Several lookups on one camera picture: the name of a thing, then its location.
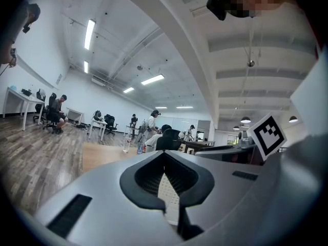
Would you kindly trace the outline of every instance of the white desk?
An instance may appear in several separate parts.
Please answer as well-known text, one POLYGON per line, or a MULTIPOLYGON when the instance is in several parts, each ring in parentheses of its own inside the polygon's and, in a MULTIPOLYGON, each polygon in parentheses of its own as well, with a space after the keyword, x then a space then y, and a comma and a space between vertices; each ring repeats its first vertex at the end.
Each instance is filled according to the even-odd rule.
POLYGON ((78 121, 78 124, 80 125, 81 124, 81 119, 82 119, 82 117, 83 117, 83 112, 79 112, 79 111, 76 111, 76 110, 74 110, 74 109, 70 109, 70 108, 66 108, 68 111, 67 111, 67 117, 68 117, 68 113, 71 111, 71 112, 74 112, 74 113, 77 113, 77 114, 79 114, 80 115, 80 119, 79 119, 79 121, 78 121))
POLYGON ((16 97, 19 97, 22 100, 20 102, 20 109, 21 109, 20 110, 20 114, 21 114, 21 116, 23 114, 24 102, 26 102, 22 130, 25 131, 26 116, 27 116, 27 112, 28 112, 30 103, 37 103, 37 104, 41 104, 42 105, 41 106, 41 109, 40 109, 39 120, 37 121, 37 124, 40 125, 42 110, 43 110, 43 107, 44 107, 45 103, 42 100, 35 98, 34 96, 26 96, 22 92, 15 91, 15 90, 11 89, 10 87, 7 88, 7 93, 6 93, 6 97, 5 97, 4 107, 2 109, 2 117, 5 118, 5 115, 6 115, 6 105, 7 105, 7 98, 8 98, 9 93, 15 95, 16 97))
POLYGON ((104 122, 104 121, 96 121, 96 120, 93 118, 93 119, 91 120, 91 123, 90 123, 89 139, 91 138, 92 127, 93 127, 93 124, 94 124, 94 123, 98 123, 98 124, 100 124, 99 136, 101 135, 100 141, 102 141, 102 140, 103 140, 103 137, 104 137, 104 132, 105 132, 105 128, 106 128, 107 123, 104 122))
POLYGON ((125 126, 123 137, 125 136, 125 134, 127 134, 127 128, 129 128, 129 131, 131 131, 131 130, 137 130, 139 132, 139 128, 133 128, 131 126, 125 126))

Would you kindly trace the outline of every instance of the person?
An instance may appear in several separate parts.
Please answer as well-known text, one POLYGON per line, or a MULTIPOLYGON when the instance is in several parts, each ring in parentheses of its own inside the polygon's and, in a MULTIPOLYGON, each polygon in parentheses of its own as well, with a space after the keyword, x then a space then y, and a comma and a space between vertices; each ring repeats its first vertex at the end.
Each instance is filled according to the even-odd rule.
POLYGON ((195 128, 194 125, 191 125, 190 128, 186 131, 183 140, 184 141, 189 141, 190 137, 192 138, 191 134, 192 134, 192 130, 195 128))
POLYGON ((55 128, 55 132, 57 134, 60 134, 63 132, 62 126, 65 125, 68 122, 68 118, 64 115, 62 109, 62 103, 67 100, 66 95, 62 95, 60 98, 56 99, 51 108, 50 108, 50 114, 52 121, 57 122, 57 126, 55 128))
POLYGON ((16 14, 12 17, 7 29, 4 31, 4 37, 0 43, 0 61, 1 64, 9 64, 11 67, 16 66, 16 58, 11 55, 12 45, 16 42, 19 32, 23 29, 24 33, 30 30, 30 25, 37 21, 41 10, 37 4, 23 4, 17 9, 16 14))
MULTIPOLYGON (((138 122, 138 118, 135 116, 135 114, 132 115, 132 118, 131 118, 131 122, 130 122, 130 127, 131 128, 135 128, 135 126, 137 125, 137 122, 138 122)), ((133 129, 132 130, 132 137, 135 136, 135 130, 133 129)))
POLYGON ((163 125, 161 129, 162 134, 155 134, 145 142, 146 152, 152 152, 156 150, 157 140, 163 136, 163 133, 166 129, 172 129, 172 127, 170 125, 163 125))
POLYGON ((158 115, 160 115, 160 113, 159 113, 159 111, 157 109, 155 109, 150 114, 150 117, 148 118, 148 120, 146 122, 146 127, 147 127, 147 129, 145 131, 146 139, 150 139, 156 133, 159 134, 159 130, 155 128, 156 127, 156 125, 155 125, 155 118, 157 118, 158 115))

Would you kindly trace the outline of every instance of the black shorts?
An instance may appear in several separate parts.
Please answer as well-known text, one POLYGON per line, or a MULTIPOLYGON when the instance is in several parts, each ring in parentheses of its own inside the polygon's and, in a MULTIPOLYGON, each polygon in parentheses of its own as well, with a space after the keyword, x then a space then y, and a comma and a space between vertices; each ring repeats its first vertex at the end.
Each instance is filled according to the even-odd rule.
POLYGON ((64 114, 52 114, 52 121, 53 122, 56 122, 56 123, 59 123, 59 120, 60 119, 65 119, 66 117, 65 117, 65 115, 64 114))

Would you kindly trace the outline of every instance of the desk leg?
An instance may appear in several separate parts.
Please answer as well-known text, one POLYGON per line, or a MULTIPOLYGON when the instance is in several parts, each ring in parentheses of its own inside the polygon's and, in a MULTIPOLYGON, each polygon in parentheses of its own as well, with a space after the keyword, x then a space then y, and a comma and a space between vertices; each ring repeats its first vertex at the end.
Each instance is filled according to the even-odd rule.
POLYGON ((7 90, 4 106, 2 108, 2 118, 5 118, 5 115, 6 115, 6 105, 7 105, 8 94, 9 94, 9 91, 7 90))
POLYGON ((89 128, 89 139, 91 138, 92 126, 93 126, 93 121, 91 121, 90 128, 89 128))
POLYGON ((24 100, 22 100, 21 102, 20 102, 20 114, 21 114, 21 116, 23 115, 23 107, 24 107, 24 100))
POLYGON ((100 138, 100 141, 102 141, 103 140, 103 137, 104 137, 104 132, 105 132, 105 128, 106 128, 106 125, 104 125, 104 129, 102 130, 102 135, 101 135, 101 138, 100 138))
POLYGON ((43 110, 43 107, 44 107, 44 106, 45 106, 45 104, 42 104, 41 109, 40 109, 39 120, 37 121, 37 124, 38 124, 38 125, 40 125, 40 122, 41 122, 42 110, 43 110))
POLYGON ((25 131, 25 123, 26 123, 26 116, 27 116, 27 111, 29 110, 29 105, 30 103, 26 103, 26 108, 25 108, 25 113, 24 113, 24 120, 23 120, 23 131, 25 131))

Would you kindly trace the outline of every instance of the wooden floor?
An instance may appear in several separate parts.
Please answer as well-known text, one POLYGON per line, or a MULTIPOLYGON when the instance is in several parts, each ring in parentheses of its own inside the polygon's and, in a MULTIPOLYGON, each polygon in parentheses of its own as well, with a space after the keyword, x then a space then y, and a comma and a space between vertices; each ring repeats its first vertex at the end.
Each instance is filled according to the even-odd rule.
POLYGON ((100 141, 98 128, 88 139, 86 131, 72 124, 56 135, 33 124, 32 115, 25 131, 22 122, 20 116, 0 118, 0 176, 14 205, 30 214, 82 173, 84 142, 123 146, 121 133, 105 134, 100 141))

